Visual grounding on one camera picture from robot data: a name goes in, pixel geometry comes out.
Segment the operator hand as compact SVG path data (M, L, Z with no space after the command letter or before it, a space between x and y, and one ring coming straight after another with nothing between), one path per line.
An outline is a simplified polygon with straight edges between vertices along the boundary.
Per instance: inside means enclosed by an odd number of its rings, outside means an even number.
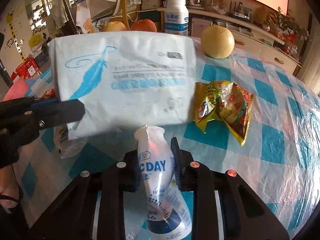
M17 182L12 165L1 168L0 176L1 206L5 209L15 208L23 198L23 192Z

